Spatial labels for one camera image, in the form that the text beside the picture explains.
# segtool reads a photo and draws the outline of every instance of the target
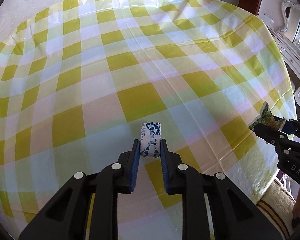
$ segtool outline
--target plastic tablecloth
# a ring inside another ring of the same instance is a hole
[[[263,102],[296,118],[269,31],[219,0],[64,0],[0,43],[0,221],[15,238],[77,171],[130,150],[144,122],[184,163],[223,171],[254,203],[277,156],[248,128]],[[118,197],[120,239],[181,239],[181,196],[141,158]]]

